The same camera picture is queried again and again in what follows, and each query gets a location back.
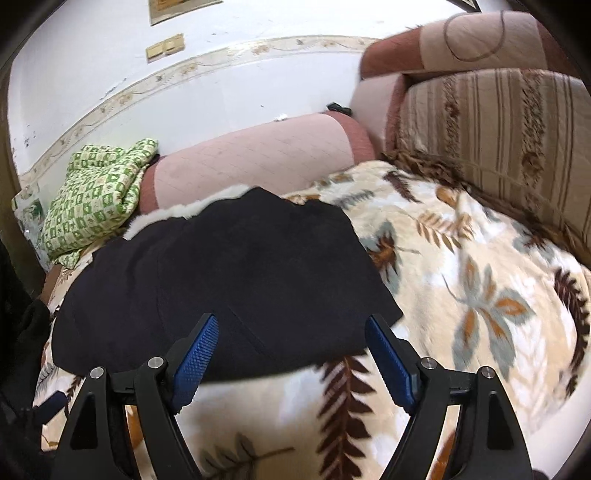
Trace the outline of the black coat with fur collar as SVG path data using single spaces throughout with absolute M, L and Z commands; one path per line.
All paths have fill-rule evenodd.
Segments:
M 205 314 L 219 328 L 209 381 L 359 353 L 370 316 L 403 315 L 342 209 L 254 188 L 99 248 L 59 308 L 53 360 L 76 375 L 132 370 Z

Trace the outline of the person in black jacket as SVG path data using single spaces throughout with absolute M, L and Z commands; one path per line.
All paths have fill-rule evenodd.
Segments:
M 1 249 L 1 477 L 47 479 L 52 458 L 40 449 L 40 431 L 28 428 L 50 313 L 18 278 Z

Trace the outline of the floral plush bed blanket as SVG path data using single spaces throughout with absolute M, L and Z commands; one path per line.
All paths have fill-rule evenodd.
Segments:
M 590 420 L 590 272 L 467 192 L 370 161 L 288 194 L 349 216 L 403 310 L 394 334 L 447 368 L 495 368 L 533 467 Z M 178 423 L 208 479 L 376 479 L 408 423 L 369 354 L 201 386 Z

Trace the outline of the green white checkered quilt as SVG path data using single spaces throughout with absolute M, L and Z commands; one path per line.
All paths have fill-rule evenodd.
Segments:
M 71 156 L 42 229 L 51 262 L 74 268 L 83 249 L 125 223 L 138 205 L 143 175 L 157 153 L 158 142 L 144 138 L 127 150 L 86 145 Z

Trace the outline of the striped beige sofa cushion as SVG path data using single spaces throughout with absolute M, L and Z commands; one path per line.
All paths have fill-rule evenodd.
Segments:
M 386 158 L 467 188 L 590 263 L 590 94 L 582 80 L 488 69 L 412 86 Z

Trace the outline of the pink bolster cushion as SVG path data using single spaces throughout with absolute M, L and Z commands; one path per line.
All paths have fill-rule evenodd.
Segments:
M 367 130 L 345 114 L 270 122 L 162 156 L 143 176 L 138 209 L 188 204 L 236 184 L 281 195 L 375 157 Z

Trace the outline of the pink corner cushion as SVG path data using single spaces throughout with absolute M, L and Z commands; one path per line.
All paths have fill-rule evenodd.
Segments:
M 393 73 L 360 80 L 353 92 L 353 119 L 365 127 L 378 156 L 396 147 L 400 111 L 411 85 L 408 76 Z

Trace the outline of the brown beige patchwork cushion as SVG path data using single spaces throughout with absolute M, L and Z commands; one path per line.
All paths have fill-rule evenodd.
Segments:
M 550 32 L 531 14 L 516 11 L 459 14 L 374 42 L 363 54 L 360 74 L 419 78 L 503 68 L 580 76 Z

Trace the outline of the beige wall switch plate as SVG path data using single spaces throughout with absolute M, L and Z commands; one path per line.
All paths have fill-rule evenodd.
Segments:
M 153 44 L 145 49 L 146 61 L 152 63 L 163 57 L 167 57 L 185 48 L 184 37 L 182 34 L 177 34 Z

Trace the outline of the framed wall picture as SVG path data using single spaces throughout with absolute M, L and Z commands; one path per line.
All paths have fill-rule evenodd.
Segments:
M 156 25 L 184 13 L 221 3 L 221 0 L 149 0 L 150 25 Z

